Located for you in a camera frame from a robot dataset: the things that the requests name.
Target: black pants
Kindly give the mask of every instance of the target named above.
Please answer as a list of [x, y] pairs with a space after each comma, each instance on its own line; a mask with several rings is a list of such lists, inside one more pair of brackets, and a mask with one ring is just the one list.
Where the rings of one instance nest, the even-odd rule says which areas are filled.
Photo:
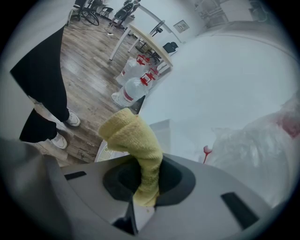
[[[63, 28], [33, 48], [15, 65], [11, 74], [27, 95], [42, 103], [63, 122], [69, 118], [69, 111], [60, 70], [62, 33]], [[20, 140], [37, 143], [53, 139], [56, 134], [56, 123], [33, 110], [25, 123]]]

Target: wooden floor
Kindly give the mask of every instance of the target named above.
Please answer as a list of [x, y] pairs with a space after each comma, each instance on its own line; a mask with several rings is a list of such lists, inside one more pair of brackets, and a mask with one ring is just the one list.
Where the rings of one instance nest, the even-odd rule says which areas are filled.
[[[87, 26], [72, 20], [65, 27], [62, 39], [60, 64], [67, 91], [67, 106], [81, 119], [81, 125], [65, 125], [41, 104], [35, 104], [38, 113], [57, 123], [68, 147], [61, 150], [49, 140], [33, 145], [43, 154], [55, 156], [60, 166], [94, 162], [102, 142], [98, 129], [113, 113], [120, 110], [111, 99], [111, 95], [121, 88], [114, 77], [121, 72], [129, 56], [138, 53], [135, 48], [131, 53], [127, 52], [130, 44], [135, 41], [133, 37], [127, 36], [110, 61], [109, 56], [124, 31], [107, 28], [108, 21], [99, 20], [99, 26]], [[114, 36], [107, 36], [105, 28]], [[131, 110], [135, 113], [138, 107], [135, 104]]]

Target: person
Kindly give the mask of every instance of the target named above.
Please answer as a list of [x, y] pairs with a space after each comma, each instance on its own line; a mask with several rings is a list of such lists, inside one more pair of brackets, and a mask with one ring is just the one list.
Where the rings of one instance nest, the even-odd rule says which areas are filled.
[[126, 14], [124, 15], [124, 17], [119, 19], [118, 23], [115, 25], [115, 27], [119, 27], [122, 24], [122, 22], [126, 20], [128, 16], [133, 14], [140, 7], [140, 1], [141, 0], [134, 0], [133, 2], [131, 2], [131, 0], [125, 1], [124, 6], [116, 13], [114, 18], [109, 22], [108, 26], [114, 24], [114, 20], [116, 20], [117, 17], [119, 18], [121, 13], [125, 11]]
[[[35, 46], [10, 72], [28, 96], [42, 103], [61, 122], [77, 127], [80, 119], [67, 109], [66, 89], [60, 69], [63, 29]], [[37, 143], [47, 139], [61, 149], [68, 145], [66, 139], [58, 133], [56, 123], [43, 118], [33, 109], [20, 140]]]

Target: large plastic bottle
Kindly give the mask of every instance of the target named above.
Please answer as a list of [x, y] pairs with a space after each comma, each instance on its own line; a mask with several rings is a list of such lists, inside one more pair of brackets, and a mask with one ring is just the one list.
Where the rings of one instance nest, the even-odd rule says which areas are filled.
[[112, 94], [112, 99], [121, 107], [130, 107], [146, 95], [152, 87], [154, 78], [146, 73], [141, 78], [131, 78], [118, 92]]
[[129, 79], [142, 76], [143, 73], [149, 70], [150, 66], [150, 59], [146, 58], [145, 55], [137, 55], [136, 59], [129, 57], [116, 80], [120, 85], [124, 86]]

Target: desk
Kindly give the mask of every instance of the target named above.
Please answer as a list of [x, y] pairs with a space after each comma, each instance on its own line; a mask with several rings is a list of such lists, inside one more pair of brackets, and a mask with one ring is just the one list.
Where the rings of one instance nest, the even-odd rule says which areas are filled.
[[[115, 46], [111, 56], [110, 56], [110, 60], [113, 60], [114, 55], [116, 54], [118, 48], [120, 47], [121, 43], [123, 42], [123, 40], [125, 39], [125, 37], [127, 36], [127, 34], [133, 31], [136, 35], [139, 36], [139, 38], [142, 38], [154, 51], [156, 51], [158, 53], [158, 55], [161, 57], [161, 59], [163, 60], [164, 63], [167, 64], [168, 67], [173, 67], [172, 64], [172, 60], [169, 56], [169, 54], [165, 51], [165, 49], [163, 49], [162, 47], [160, 47], [153, 39], [153, 37], [148, 34], [148, 33], [143, 33], [142, 31], [140, 31], [138, 28], [136, 28], [135, 26], [129, 24], [127, 30], [124, 32], [124, 34], [121, 36], [120, 40], [118, 41], [117, 45]], [[134, 47], [134, 45], [137, 43], [137, 41], [135, 41], [135, 43], [129, 48], [128, 51], [131, 51], [131, 49]]]

